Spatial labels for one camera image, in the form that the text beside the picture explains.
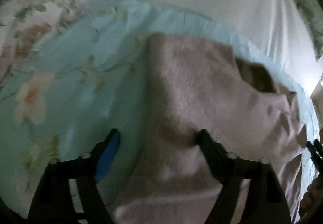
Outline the person's right hand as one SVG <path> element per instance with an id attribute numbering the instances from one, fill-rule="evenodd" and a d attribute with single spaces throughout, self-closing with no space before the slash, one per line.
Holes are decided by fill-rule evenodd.
<path id="1" fill-rule="evenodd" d="M 322 145 L 322 128 L 319 131 L 319 140 Z M 316 204 L 322 196 L 322 175 L 315 178 L 307 188 L 299 205 L 299 215 L 301 218 L 310 216 L 310 213 L 317 208 Z"/>

